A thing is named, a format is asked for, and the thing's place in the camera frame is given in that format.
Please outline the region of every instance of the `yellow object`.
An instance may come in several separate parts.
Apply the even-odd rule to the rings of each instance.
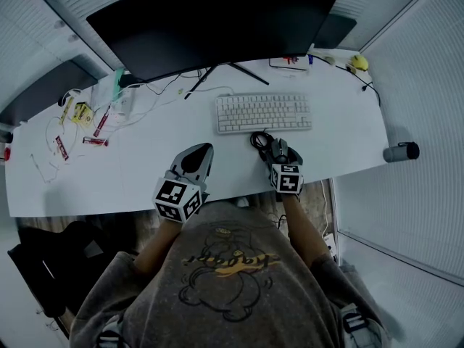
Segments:
[[[355,55],[351,58],[351,63],[358,70],[367,71],[369,68],[368,60],[362,55]]]
[[[73,100],[74,100],[74,97],[71,96],[70,100],[67,101],[65,109],[63,110],[63,114],[61,115],[61,118],[59,119],[59,124],[60,125],[63,125],[63,122],[65,121],[65,118],[66,118],[66,115],[67,115],[67,111],[69,111]]]
[[[74,123],[79,123],[83,126],[89,126],[94,113],[87,103],[76,103],[74,106],[74,116],[72,116],[72,121]]]

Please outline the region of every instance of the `white keyboard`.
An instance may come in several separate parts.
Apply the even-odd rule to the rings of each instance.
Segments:
[[[301,94],[254,94],[216,98],[220,134],[311,129],[310,104]]]

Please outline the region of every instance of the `gray cylinder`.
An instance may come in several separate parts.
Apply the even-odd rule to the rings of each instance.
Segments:
[[[398,146],[384,149],[384,160],[387,162],[416,160],[420,152],[419,146],[414,142],[398,143]]]

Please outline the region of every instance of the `white desk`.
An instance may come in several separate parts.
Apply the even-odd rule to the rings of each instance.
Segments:
[[[236,94],[306,93],[312,110],[312,130],[272,132],[301,154],[305,182],[385,163],[382,151],[388,142],[376,95],[370,89],[362,92],[363,84],[354,76],[317,59],[307,77],[295,79],[276,74],[268,68],[267,61],[242,65],[270,85],[229,66],[220,66],[199,89],[230,86]],[[172,79],[160,80],[157,86],[163,88]],[[10,215],[90,215],[153,209],[155,183],[164,176],[174,156],[204,142],[214,146],[212,169],[206,182],[211,194],[209,200],[271,190],[264,162],[250,146],[249,134],[216,133],[215,97],[230,91],[224,88],[197,92],[184,101],[178,95],[179,89],[187,91],[195,82],[195,78],[177,79],[161,95],[157,107],[177,101],[156,108],[139,123],[119,130],[109,140],[108,147],[82,144],[84,134],[80,130],[70,165],[62,161],[57,178],[51,183],[44,183],[30,155],[34,155],[46,179],[54,176],[45,128],[51,117],[61,115],[62,108],[54,105],[15,129],[12,155],[6,166]],[[148,110],[155,99],[142,86],[136,91],[133,113]],[[88,135],[93,131],[94,128],[89,129]],[[57,126],[49,129],[50,142],[58,132]],[[74,135],[75,125],[68,122],[63,137],[65,145],[71,144]]]

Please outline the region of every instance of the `black monitor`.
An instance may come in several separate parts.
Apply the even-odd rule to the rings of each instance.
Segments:
[[[337,14],[329,14],[314,39],[314,47],[335,49],[356,26],[356,20]]]
[[[88,23],[139,80],[306,55],[335,0],[120,0]]]

